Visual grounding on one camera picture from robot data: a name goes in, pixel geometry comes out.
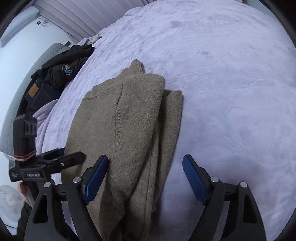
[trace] black gripper frame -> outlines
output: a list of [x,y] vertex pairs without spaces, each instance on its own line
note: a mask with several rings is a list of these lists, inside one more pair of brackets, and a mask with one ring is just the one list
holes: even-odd
[[212,241],[224,201],[230,204],[221,241],[266,241],[259,209],[245,182],[232,185],[211,178],[191,155],[184,156],[183,170],[195,197],[205,206],[189,241]]
[[10,180],[12,182],[23,181],[35,200],[39,193],[39,187],[44,182],[51,180],[51,174],[82,164],[86,159],[86,155],[82,152],[64,156],[64,151],[65,148],[54,149],[33,156],[26,161],[15,161],[14,167],[9,169]]
[[[101,155],[93,167],[70,183],[40,187],[24,241],[102,241],[86,206],[95,199],[109,160]],[[77,235],[66,224],[62,201],[67,201]]]

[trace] folded sweater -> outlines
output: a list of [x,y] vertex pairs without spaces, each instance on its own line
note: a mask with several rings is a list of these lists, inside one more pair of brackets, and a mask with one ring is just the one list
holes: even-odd
[[105,181],[88,211],[104,241],[146,240],[151,213],[163,189],[178,138],[180,91],[165,79],[144,74],[134,60],[114,79],[86,94],[71,125],[65,154],[82,151],[81,166],[63,170],[70,181],[109,157]]

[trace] white fabric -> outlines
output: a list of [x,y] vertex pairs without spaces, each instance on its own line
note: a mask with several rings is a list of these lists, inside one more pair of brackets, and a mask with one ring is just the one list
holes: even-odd
[[201,205],[181,164],[191,154],[223,182],[249,184],[274,240],[296,204],[296,50],[280,23],[233,0],[167,0],[129,10],[99,34],[45,121],[42,152],[65,146],[87,91],[139,59],[184,94],[158,231],[149,239],[188,240],[196,225]]
[[58,99],[53,100],[43,107],[41,107],[39,110],[37,110],[34,114],[33,117],[37,119],[37,136],[36,138],[36,155],[41,154],[41,149],[44,141],[44,136],[46,133],[47,125],[48,122],[45,120],[49,116],[50,112],[52,111],[53,107],[55,104],[58,102]]
[[90,38],[84,38],[83,40],[79,41],[79,45],[84,45],[84,44],[94,44],[96,41],[98,41],[101,38],[100,35],[96,34],[95,36],[92,36]]

